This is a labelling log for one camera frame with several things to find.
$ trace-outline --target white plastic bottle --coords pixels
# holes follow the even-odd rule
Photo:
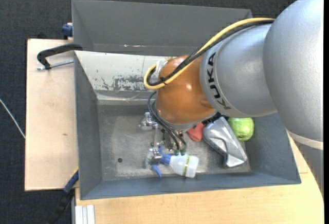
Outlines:
[[[189,154],[164,155],[161,161],[170,165],[176,174],[190,178],[195,176],[199,164],[199,158]]]

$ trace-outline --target blue plastic piece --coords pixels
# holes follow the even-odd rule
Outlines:
[[[170,163],[171,156],[172,155],[162,155],[160,162],[168,165]]]
[[[79,179],[79,170],[77,170],[74,175],[70,178],[66,186],[64,187],[64,192],[68,194],[68,192],[73,188],[73,185],[78,181]]]
[[[162,175],[157,165],[152,165],[151,169],[158,174],[159,178],[161,178]]]
[[[69,24],[65,24],[65,25],[62,27],[62,33],[63,33],[63,35],[65,35],[65,36],[73,37],[73,26],[71,26],[71,25],[69,25]]]

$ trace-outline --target red object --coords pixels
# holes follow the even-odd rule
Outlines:
[[[192,140],[198,142],[202,139],[204,128],[205,125],[203,123],[197,123],[194,127],[189,129],[187,133]]]

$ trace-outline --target white cable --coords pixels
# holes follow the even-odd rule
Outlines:
[[[23,131],[22,131],[22,129],[20,128],[19,124],[18,124],[17,121],[15,120],[15,117],[11,114],[10,110],[7,108],[7,106],[5,105],[5,103],[1,100],[1,98],[0,98],[0,103],[2,103],[2,105],[3,105],[4,108],[5,108],[5,110],[8,112],[8,114],[9,114],[10,117],[11,117],[11,119],[12,119],[12,120],[14,121],[14,123],[16,124],[17,128],[20,130],[21,135],[22,135],[24,138],[26,138],[25,135],[24,135],[24,133],[23,133]]]

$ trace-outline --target green apple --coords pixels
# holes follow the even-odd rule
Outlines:
[[[253,119],[250,117],[246,118],[234,118],[230,117],[227,120],[228,124],[231,126],[233,132],[235,133],[239,141],[247,141],[253,135],[254,123]]]

